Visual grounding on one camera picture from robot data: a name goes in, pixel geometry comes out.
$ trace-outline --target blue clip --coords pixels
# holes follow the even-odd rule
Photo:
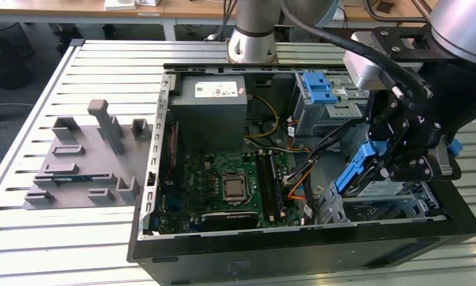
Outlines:
[[[449,153],[454,155],[454,157],[459,157],[463,146],[459,140],[454,139],[454,142],[447,146]]]
[[[343,174],[337,180],[337,190],[341,194],[342,190],[347,187],[350,181],[353,180],[355,175],[362,174],[365,170],[363,162],[366,159],[371,156],[374,156],[378,152],[375,151],[374,147],[374,142],[367,141],[362,144],[362,146],[358,149],[357,155],[351,161],[351,163],[347,165],[346,170],[343,171]]]
[[[323,73],[306,72],[303,78],[313,103],[327,104],[339,101],[331,89],[333,83],[325,78]]]

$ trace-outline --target slotted metal surface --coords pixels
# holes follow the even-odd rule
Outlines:
[[[278,50],[282,63],[342,64],[343,50],[330,45],[280,43]],[[27,211],[23,199],[51,146],[56,116],[74,115],[80,125],[96,124],[87,104],[106,99],[120,123],[130,124],[136,117],[154,122],[163,64],[224,62],[220,43],[87,41],[82,48],[70,48],[0,166],[0,285],[155,285],[142,268],[126,260],[132,207]],[[458,139],[465,144],[463,178],[455,184],[476,215],[476,121],[462,129]],[[476,237],[397,268],[252,284],[337,282],[476,285]]]

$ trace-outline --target table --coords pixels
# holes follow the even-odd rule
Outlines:
[[[407,12],[397,8],[386,17],[417,15],[417,9],[406,4]],[[350,28],[394,26],[371,19],[363,7],[345,7]],[[104,11],[103,0],[0,0],[0,21],[31,23],[102,23],[102,24],[162,24],[166,40],[175,41],[178,24],[222,24],[222,3],[212,0],[162,0],[156,7],[136,6],[135,10]],[[343,26],[339,10],[330,27]]]
[[[315,43],[278,43],[280,63],[342,64],[343,50]],[[86,41],[71,46],[0,165],[0,285],[150,286],[128,263],[134,207],[22,209],[32,177],[55,137],[56,116],[96,124],[92,99],[110,102],[122,124],[155,121],[164,63],[224,63],[219,42]],[[465,145],[455,182],[476,215],[476,120],[459,132]],[[476,237],[442,247],[397,268],[260,280],[270,285],[476,285]]]

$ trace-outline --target white label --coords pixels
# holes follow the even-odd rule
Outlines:
[[[334,89],[334,93],[335,93],[335,94],[346,94],[346,90],[345,90],[345,88],[342,88],[342,89]]]
[[[310,206],[306,204],[304,205],[304,207],[303,207],[303,211],[304,211],[304,213],[307,214],[307,216],[310,217],[310,218],[313,218],[313,213],[314,213],[314,211],[313,211],[313,209],[310,208]]]
[[[72,182],[72,178],[54,178],[56,182]]]
[[[198,82],[196,97],[236,97],[236,82]]]
[[[138,16],[160,17],[159,13],[138,13]]]
[[[393,182],[390,179],[385,181],[373,181],[359,193],[358,197],[374,197],[377,195],[397,195],[405,186],[402,182]]]
[[[295,137],[295,128],[292,126],[287,127],[287,134],[290,137]]]

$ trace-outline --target ram slot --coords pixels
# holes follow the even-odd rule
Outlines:
[[[272,151],[270,151],[270,164],[271,164],[271,171],[272,171],[272,187],[274,187],[274,197],[275,197],[275,206],[276,206],[276,213],[280,217],[286,216],[284,213],[284,200],[283,200],[283,187],[280,184],[282,178],[276,175],[276,167],[275,167],[275,155]]]
[[[275,181],[276,173],[271,164],[271,156],[266,153],[256,153],[255,167],[258,169],[260,200],[263,202],[264,220],[274,222],[280,217],[279,205],[276,203]]]

